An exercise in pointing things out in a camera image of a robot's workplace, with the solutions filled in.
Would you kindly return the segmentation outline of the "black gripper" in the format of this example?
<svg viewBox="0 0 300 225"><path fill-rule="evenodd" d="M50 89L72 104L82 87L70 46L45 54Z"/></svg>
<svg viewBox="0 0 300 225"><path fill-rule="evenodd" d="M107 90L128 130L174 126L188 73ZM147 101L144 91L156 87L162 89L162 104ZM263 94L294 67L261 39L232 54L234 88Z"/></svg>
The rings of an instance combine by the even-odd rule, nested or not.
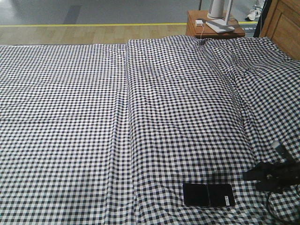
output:
<svg viewBox="0 0 300 225"><path fill-rule="evenodd" d="M282 193L300 183L300 163L258 163L242 174L244 180L262 180L255 184L257 191Z"/></svg>

